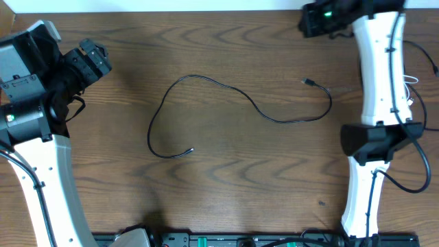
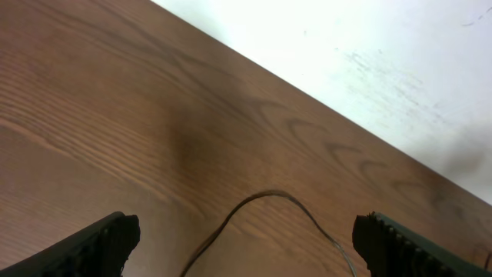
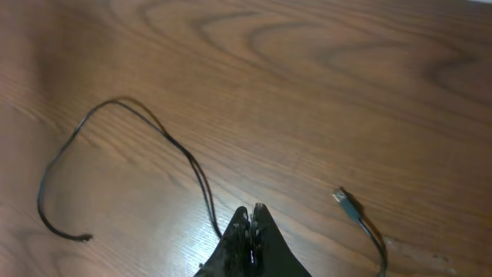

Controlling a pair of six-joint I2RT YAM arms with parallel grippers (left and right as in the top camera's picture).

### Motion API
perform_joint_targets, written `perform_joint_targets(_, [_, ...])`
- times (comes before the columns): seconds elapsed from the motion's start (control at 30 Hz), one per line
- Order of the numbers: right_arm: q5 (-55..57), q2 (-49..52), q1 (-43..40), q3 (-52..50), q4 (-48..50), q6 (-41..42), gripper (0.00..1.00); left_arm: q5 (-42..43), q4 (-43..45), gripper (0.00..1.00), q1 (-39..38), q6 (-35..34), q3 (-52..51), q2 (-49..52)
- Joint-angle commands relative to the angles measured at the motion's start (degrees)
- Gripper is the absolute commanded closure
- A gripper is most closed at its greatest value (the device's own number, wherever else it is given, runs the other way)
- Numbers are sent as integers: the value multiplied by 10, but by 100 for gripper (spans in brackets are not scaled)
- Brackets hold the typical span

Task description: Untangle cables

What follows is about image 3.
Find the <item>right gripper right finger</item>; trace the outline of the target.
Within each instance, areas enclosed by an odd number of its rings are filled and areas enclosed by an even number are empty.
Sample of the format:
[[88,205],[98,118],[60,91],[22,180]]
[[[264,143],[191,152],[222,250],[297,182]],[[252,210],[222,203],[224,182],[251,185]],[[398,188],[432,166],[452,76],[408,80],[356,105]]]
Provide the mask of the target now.
[[254,276],[311,277],[290,250],[265,204],[255,205],[251,220]]

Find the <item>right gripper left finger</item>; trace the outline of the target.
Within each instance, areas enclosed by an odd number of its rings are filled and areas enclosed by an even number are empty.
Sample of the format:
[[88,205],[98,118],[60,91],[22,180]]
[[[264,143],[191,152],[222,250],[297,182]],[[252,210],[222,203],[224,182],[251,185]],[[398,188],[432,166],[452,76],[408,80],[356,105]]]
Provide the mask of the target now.
[[194,277],[244,277],[251,273],[251,242],[248,210],[236,209],[224,234]]

